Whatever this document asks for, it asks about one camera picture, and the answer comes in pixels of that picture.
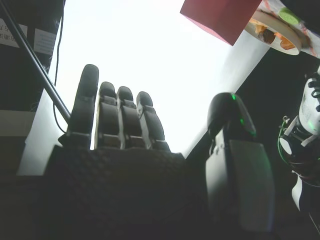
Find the plate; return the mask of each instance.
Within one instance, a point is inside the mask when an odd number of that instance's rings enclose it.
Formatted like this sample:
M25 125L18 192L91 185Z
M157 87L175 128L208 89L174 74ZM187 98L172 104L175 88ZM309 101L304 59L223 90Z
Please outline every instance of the plate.
M264 44L269 45L271 48L276 49L280 52L283 52L285 54L290 54L290 55L298 55L300 53L301 50L301 41L300 38L298 37L298 35L289 27L287 26L285 23L281 22L279 19L274 18L273 16L270 16L264 12L261 11L256 11L252 18L260 23L262 23L262 25L267 26L267 29L269 29L270 31L276 33L280 33L283 37L285 37L286 39L288 39L295 47L291 48L291 49L284 49L280 46L281 43L281 39L279 37L275 37L274 41L271 44L267 44L265 42L263 42ZM256 26L249 22L246 27L244 28L244 30L246 30L249 34L251 34L253 37L255 37L256 39L260 40L258 38L258 34L256 33Z

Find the red box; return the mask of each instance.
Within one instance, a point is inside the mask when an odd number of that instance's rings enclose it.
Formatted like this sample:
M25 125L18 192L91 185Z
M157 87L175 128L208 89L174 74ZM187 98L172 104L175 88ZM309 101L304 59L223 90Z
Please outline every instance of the red box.
M185 0L180 13L233 46L260 3L261 0Z

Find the white table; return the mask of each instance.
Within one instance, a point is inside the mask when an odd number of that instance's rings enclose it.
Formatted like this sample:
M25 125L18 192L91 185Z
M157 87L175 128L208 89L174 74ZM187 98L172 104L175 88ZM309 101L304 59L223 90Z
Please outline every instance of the white table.
M209 104L235 92L269 47L243 32L230 45L180 14L184 0L68 0L64 11L57 90L72 110L86 64L99 82L150 94L173 152L188 155L206 132ZM56 69L56 41L50 68ZM61 126L67 124L58 116ZM44 91L26 141L19 175L42 175L59 131Z

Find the metal rod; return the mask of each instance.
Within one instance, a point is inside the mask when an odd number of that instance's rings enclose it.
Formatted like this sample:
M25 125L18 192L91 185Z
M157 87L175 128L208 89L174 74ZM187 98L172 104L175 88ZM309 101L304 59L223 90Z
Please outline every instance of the metal rod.
M26 39L24 33L22 32L20 26L17 24L12 13L10 12L7 4L4 0L0 0L0 13L3 17L5 24L8 26L11 34L13 35L15 41L18 43L19 47L26 53L27 58L33 62L34 67L37 70L37 73L42 79L43 87L48 93L49 97L52 99L54 105L56 105L58 111L63 116L64 120L68 123L70 119L70 112L65 106L64 102L61 100L59 94L53 83L51 82L47 72L42 67L39 59L37 58L35 52L31 48Z

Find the white robot part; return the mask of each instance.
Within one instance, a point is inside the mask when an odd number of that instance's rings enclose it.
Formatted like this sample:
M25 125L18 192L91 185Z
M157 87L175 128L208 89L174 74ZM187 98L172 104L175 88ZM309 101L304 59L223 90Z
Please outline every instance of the white robot part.
M320 135L320 81L310 78L303 91L299 109L302 127L312 135Z

